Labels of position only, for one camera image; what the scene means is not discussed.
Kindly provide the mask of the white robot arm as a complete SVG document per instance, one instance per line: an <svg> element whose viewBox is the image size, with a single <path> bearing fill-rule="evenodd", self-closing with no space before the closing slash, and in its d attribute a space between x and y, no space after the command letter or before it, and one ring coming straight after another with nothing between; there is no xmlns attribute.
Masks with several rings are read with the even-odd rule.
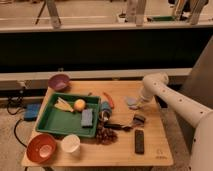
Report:
<svg viewBox="0 0 213 171"><path fill-rule="evenodd" d="M195 129L189 171L213 171L213 109L172 90L168 82L166 73L144 76L140 100L158 96L188 122Z"/></svg>

